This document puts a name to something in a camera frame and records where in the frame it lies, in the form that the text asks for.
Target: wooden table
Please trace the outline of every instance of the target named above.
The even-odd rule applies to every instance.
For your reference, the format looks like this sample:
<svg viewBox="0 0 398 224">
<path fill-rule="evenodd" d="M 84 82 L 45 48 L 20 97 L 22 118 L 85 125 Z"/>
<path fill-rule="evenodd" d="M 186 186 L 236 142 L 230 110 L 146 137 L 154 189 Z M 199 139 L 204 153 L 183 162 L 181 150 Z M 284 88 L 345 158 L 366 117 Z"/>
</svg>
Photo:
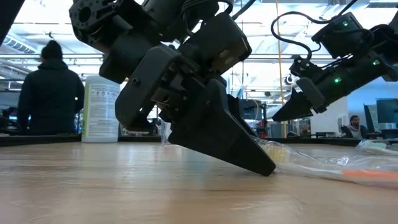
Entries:
<svg viewBox="0 0 398 224">
<path fill-rule="evenodd" d="M 398 190 L 261 177 L 176 146 L 76 142 L 0 148 L 2 224 L 397 220 Z"/>
</svg>

